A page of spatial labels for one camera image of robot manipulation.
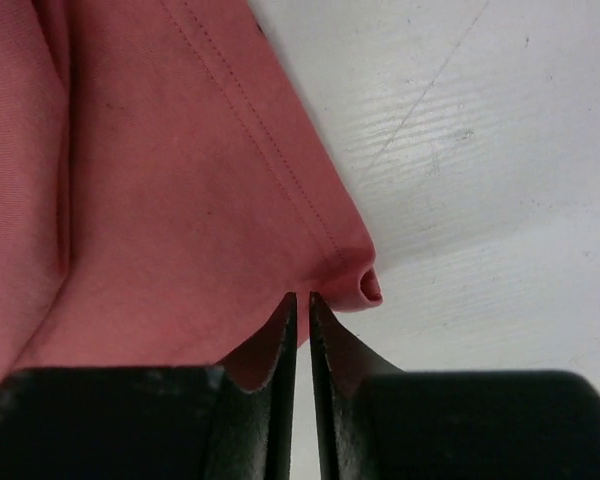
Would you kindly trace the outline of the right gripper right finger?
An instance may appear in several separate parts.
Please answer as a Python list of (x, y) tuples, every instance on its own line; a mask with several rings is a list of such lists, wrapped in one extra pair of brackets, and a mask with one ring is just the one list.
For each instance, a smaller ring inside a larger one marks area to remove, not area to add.
[(325, 479), (600, 479), (600, 395), (559, 370), (407, 372), (310, 297)]

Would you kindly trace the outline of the salmon pink t shirt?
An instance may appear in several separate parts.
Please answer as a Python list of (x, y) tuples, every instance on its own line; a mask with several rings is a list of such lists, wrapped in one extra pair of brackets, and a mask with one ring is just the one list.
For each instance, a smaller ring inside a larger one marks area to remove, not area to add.
[(213, 363), (374, 259), (248, 3), (0, 1), (0, 381)]

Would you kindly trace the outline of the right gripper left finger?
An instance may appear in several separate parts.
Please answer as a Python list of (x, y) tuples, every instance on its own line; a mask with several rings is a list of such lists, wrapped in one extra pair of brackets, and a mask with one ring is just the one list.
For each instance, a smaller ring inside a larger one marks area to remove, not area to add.
[(31, 368), (0, 383), (0, 479), (286, 479), (297, 299), (218, 363)]

